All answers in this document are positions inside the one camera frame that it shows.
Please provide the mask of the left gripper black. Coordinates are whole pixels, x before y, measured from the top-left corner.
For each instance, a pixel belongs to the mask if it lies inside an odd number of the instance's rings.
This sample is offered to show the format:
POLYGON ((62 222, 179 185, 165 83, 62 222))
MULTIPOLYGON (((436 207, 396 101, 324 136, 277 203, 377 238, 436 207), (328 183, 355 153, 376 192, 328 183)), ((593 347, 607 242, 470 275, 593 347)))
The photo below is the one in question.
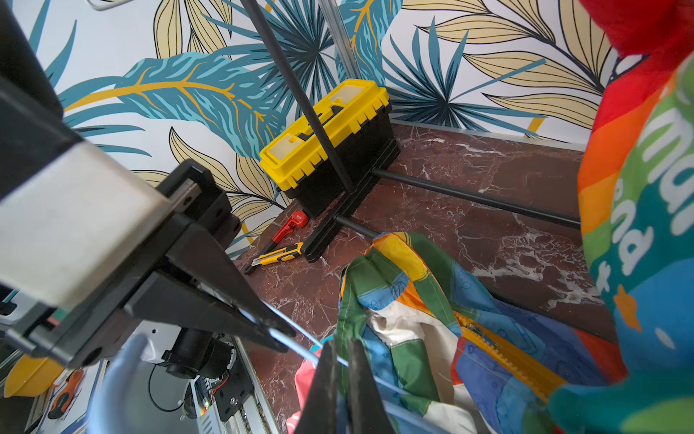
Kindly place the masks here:
POLYGON ((49 320, 52 307, 32 307, 9 327, 10 344, 76 369, 114 356, 138 326, 153 321, 178 327, 187 357, 205 351, 214 333, 288 351, 271 332, 294 337, 296 331, 261 301, 220 245, 223 235, 238 233, 240 221, 211 171, 187 160, 157 191, 183 209, 58 324, 49 320))

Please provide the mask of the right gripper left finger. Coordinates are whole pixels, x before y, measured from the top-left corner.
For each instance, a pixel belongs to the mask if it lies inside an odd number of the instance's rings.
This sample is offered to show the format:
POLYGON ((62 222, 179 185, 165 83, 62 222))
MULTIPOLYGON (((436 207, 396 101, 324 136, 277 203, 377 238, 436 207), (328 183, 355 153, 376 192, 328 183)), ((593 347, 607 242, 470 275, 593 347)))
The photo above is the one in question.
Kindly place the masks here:
POLYGON ((330 341, 324 345, 319 358, 307 401, 295 430, 297 434, 337 432, 337 377, 337 354, 334 341, 330 341))

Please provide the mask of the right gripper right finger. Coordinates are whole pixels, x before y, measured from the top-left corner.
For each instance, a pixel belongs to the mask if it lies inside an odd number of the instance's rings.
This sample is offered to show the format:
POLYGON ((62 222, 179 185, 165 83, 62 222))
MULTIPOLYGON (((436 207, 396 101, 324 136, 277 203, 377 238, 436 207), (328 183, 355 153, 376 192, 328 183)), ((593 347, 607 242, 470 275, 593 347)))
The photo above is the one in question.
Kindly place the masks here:
POLYGON ((370 362, 359 340, 351 340, 349 350, 349 389, 347 403, 350 433, 394 434, 370 362))

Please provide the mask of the light blue wire hanger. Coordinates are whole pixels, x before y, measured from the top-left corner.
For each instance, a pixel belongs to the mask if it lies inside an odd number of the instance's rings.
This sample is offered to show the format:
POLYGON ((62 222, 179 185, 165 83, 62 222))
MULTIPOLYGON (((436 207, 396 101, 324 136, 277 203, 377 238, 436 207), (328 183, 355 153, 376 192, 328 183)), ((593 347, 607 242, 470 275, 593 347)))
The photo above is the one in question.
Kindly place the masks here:
MULTIPOLYGON (((276 338, 278 341, 281 343, 287 345, 288 349, 292 350, 296 354, 299 354, 300 356, 303 356, 305 360, 311 361, 313 363, 316 363, 318 365, 319 363, 319 356, 316 356, 315 354, 311 353, 309 350, 307 350, 305 347, 302 347, 300 344, 296 343, 296 341, 289 337, 289 336, 284 336, 280 334, 278 331, 273 331, 272 336, 276 338)), ((338 377, 337 377, 337 390, 338 390, 338 401, 337 401, 337 415, 338 415, 338 428, 336 433, 350 433, 350 428, 349 428, 349 410, 348 410, 348 403, 347 403, 347 394, 348 394, 348 389, 349 389, 349 358, 347 360, 343 359, 341 356, 337 355, 337 362, 338 362, 338 377)), ((392 392, 397 392, 399 395, 405 395, 406 392, 401 390, 400 388, 385 382, 383 379, 375 376, 372 373, 374 380, 376 381, 376 385, 378 387, 384 386, 387 389, 391 390, 392 392)), ((381 397, 383 401, 383 405, 385 408, 385 412, 388 415, 390 419, 390 423, 394 428, 394 423, 396 421, 404 421, 408 425, 413 426, 415 428, 418 428, 422 433, 443 433, 444 430, 437 427, 437 425, 432 424, 428 421, 425 421, 421 417, 408 412, 407 410, 399 407, 399 405, 395 403, 391 403, 390 401, 387 401, 381 397)))

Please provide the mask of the rainbow striped jacket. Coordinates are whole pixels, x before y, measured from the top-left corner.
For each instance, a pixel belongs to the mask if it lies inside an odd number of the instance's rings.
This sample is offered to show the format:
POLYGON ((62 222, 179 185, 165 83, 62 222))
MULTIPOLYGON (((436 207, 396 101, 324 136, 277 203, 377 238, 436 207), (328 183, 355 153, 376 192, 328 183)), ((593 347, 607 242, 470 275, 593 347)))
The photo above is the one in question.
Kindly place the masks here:
POLYGON ((335 344, 358 340, 399 433, 555 433, 549 396, 625 378, 617 345, 495 298, 427 237, 389 233, 341 276, 335 344))

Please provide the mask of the pink bear-print jacket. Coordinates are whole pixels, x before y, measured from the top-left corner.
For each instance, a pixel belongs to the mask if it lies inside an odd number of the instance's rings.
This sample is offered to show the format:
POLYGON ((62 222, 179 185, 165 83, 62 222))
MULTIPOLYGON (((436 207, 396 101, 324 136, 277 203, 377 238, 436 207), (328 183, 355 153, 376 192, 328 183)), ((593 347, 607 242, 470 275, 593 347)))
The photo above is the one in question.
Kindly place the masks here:
POLYGON ((317 364, 305 360, 296 371, 295 385, 300 410, 287 419, 287 433, 294 434, 300 422, 305 403, 309 396, 310 388, 316 375, 317 364))

